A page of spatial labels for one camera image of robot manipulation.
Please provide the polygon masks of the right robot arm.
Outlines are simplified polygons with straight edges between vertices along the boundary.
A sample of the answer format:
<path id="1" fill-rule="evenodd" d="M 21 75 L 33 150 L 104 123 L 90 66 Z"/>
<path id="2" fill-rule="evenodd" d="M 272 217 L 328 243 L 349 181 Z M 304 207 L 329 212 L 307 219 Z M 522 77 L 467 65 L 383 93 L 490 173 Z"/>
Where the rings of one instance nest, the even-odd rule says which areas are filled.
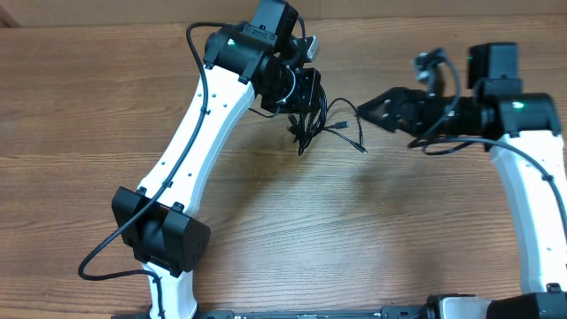
<path id="1" fill-rule="evenodd" d="M 446 156 L 473 144 L 490 155 L 515 226 L 520 288 L 500 300 L 472 294 L 431 295 L 410 318 L 563 318 L 566 315 L 566 170 L 563 127 L 546 93 L 526 93 L 516 43 L 470 47 L 470 96 L 448 97 L 437 48 L 414 58 L 424 89 L 394 87 L 360 105 L 358 115 L 411 136 L 410 147 Z"/>

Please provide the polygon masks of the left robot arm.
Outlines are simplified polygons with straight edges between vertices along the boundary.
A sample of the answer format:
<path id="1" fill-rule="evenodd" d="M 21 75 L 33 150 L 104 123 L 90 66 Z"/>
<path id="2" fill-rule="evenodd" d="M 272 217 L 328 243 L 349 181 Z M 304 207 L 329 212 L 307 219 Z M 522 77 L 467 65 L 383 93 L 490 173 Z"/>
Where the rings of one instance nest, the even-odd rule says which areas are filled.
<path id="1" fill-rule="evenodd" d="M 313 36 L 295 36 L 301 22 L 285 1 L 262 0 L 250 21 L 216 23 L 197 55 L 198 86 L 159 162 L 134 190 L 119 188 L 112 210 L 123 242 L 143 265 L 150 318 L 192 318 L 193 271 L 210 229 L 195 218 L 206 181 L 230 132 L 254 101 L 267 116 L 300 119 L 320 108 L 320 76 L 312 68 Z"/>

